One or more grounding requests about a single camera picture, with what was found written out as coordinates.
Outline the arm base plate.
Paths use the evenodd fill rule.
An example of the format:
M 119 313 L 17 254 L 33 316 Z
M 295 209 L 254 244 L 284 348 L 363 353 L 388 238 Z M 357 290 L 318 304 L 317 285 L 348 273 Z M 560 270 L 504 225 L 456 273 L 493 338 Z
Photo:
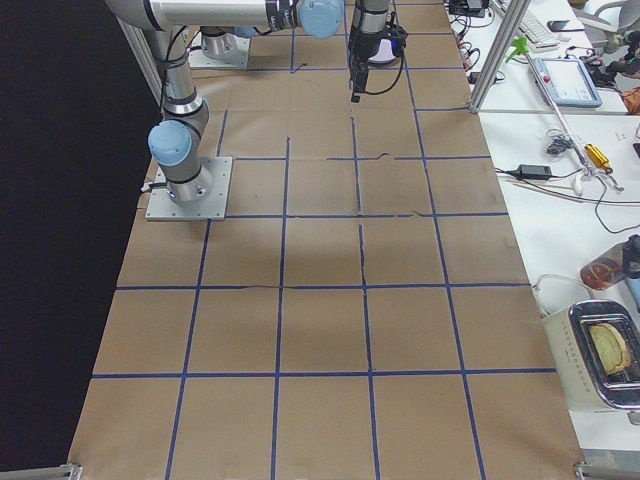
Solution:
M 169 182 L 161 168 L 150 190 L 145 218 L 149 221 L 201 221 L 225 219 L 233 159 L 200 157 L 199 175 L 189 183 Z
M 189 64 L 194 70 L 236 69 L 248 66 L 251 40 L 231 33 L 218 36 L 197 34 L 189 49 Z

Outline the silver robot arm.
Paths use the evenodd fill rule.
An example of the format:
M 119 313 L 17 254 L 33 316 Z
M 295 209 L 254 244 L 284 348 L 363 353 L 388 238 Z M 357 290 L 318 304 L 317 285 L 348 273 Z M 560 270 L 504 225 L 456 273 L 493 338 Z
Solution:
M 198 93 L 188 65 L 183 32 L 190 26 L 203 35 L 258 35 L 302 28 L 317 39 L 340 27 L 341 1 L 110 1 L 109 10 L 125 24 L 142 30 L 161 80 L 161 122 L 148 135 L 148 146 L 166 179 L 170 201 L 199 206 L 216 182 L 198 155 L 209 120 L 207 101 Z
M 227 30 L 207 26 L 200 29 L 201 50 L 209 58 L 218 59 L 231 55 L 237 50 L 236 37 Z

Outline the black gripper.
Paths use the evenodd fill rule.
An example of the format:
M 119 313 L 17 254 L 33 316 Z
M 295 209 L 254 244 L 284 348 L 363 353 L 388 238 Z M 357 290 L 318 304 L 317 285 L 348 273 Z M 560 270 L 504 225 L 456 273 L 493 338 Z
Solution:
M 378 53 L 380 43 L 388 39 L 393 55 L 404 55 L 407 32 L 389 14 L 389 0 L 356 1 L 348 41 L 351 102 L 359 103 L 366 94 L 368 60 Z

